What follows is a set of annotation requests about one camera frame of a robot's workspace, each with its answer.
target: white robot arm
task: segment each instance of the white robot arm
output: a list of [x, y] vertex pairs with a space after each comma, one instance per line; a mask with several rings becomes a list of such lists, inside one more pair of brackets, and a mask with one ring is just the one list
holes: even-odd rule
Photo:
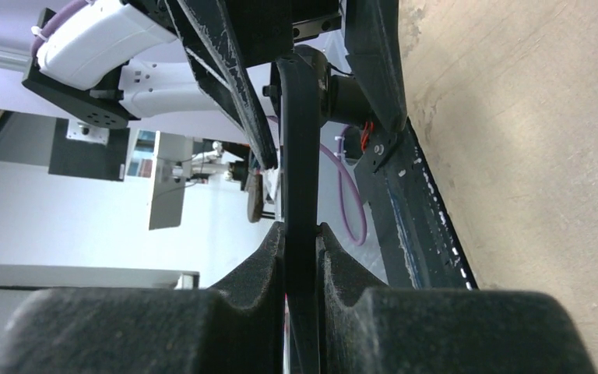
[[[129, 120], [163, 113], [219, 107], [201, 92], [186, 62], [156, 63], [134, 58], [146, 49], [177, 39], [134, 5], [120, 0], [74, 0], [66, 8], [69, 10], [58, 14], [65, 22], [52, 25], [50, 30], [32, 28], [37, 39], [32, 47], [31, 68], [37, 68], [44, 76], [41, 78], [52, 79], [42, 85], [74, 92], [69, 99], [83, 101], [80, 104], [87, 108], [77, 109], [76, 103], [67, 102], [66, 97], [44, 95], [44, 90], [29, 86], [37, 94], [86, 123], [112, 129], [125, 127]], [[256, 88], [256, 92], [262, 92], [262, 87]], [[269, 99], [262, 95], [259, 99], [268, 114], [273, 114]], [[104, 105], [120, 111], [91, 109]]]

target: black bracket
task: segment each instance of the black bracket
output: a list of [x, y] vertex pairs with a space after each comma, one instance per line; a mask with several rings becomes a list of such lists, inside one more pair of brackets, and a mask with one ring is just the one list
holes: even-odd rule
[[375, 128], [368, 141], [368, 148], [364, 155], [364, 162], [370, 164], [373, 173], [386, 164], [399, 144], [402, 143], [402, 134], [388, 132], [381, 126]]

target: wooden surface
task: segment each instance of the wooden surface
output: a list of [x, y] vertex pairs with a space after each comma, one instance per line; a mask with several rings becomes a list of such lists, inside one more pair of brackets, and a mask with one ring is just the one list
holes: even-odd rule
[[479, 285], [553, 295], [598, 368], [598, 1], [400, 0], [399, 36]]

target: white cable tie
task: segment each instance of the white cable tie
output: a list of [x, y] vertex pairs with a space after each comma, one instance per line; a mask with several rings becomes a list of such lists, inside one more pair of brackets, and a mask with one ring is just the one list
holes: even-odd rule
[[41, 29], [40, 27], [38, 27], [38, 26], [33, 26], [33, 27], [31, 27], [31, 33], [33, 33], [33, 35], [35, 35], [36, 37], [39, 37], [40, 39], [42, 39], [42, 40], [43, 40], [43, 41], [45, 41], [45, 42], [46, 42], [46, 41], [49, 41], [49, 38], [48, 38], [48, 37], [45, 37], [45, 36], [42, 34], [42, 29]]

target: purple cable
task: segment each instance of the purple cable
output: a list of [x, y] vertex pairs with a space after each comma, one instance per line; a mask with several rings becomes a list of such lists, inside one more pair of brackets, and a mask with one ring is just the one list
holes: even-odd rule
[[[278, 117], [275, 115], [268, 115], [267, 118], [275, 123], [279, 123]], [[347, 231], [347, 236], [350, 237], [352, 243], [356, 246], [362, 246], [365, 243], [365, 237], [368, 233], [368, 222], [365, 220], [365, 212], [363, 211], [363, 203], [361, 202], [361, 196], [359, 195], [359, 190], [357, 189], [357, 185], [354, 183], [352, 176], [345, 168], [345, 164], [343, 160], [340, 158], [340, 155], [343, 154], [343, 139], [345, 136], [345, 131], [349, 126], [345, 126], [343, 131], [340, 133], [340, 137], [338, 138], [338, 154], [339, 156], [336, 157], [331, 153], [329, 148], [327, 148], [324, 144], [320, 143], [320, 150], [323, 154], [325, 154], [336, 166], [338, 169], [338, 197], [340, 200], [340, 217], [343, 219], [343, 223], [345, 224], [345, 230]], [[345, 196], [343, 194], [343, 176], [345, 177], [345, 182], [347, 182], [347, 187], [350, 188], [352, 195], [354, 195], [355, 203], [357, 204], [357, 210], [359, 213], [359, 218], [361, 219], [361, 237], [359, 239], [354, 236], [352, 232], [352, 228], [350, 227], [350, 222], [347, 220], [347, 214], [345, 213]]]
[[[87, 0], [72, 0], [68, 5], [64, 6], [58, 11], [51, 19], [44, 25], [40, 34], [49, 39], [60, 26], [65, 23], [70, 17], [74, 16], [81, 8], [88, 5]], [[37, 50], [44, 44], [44, 39], [39, 35], [36, 35], [33, 43], [31, 44], [31, 57], [35, 58]]]

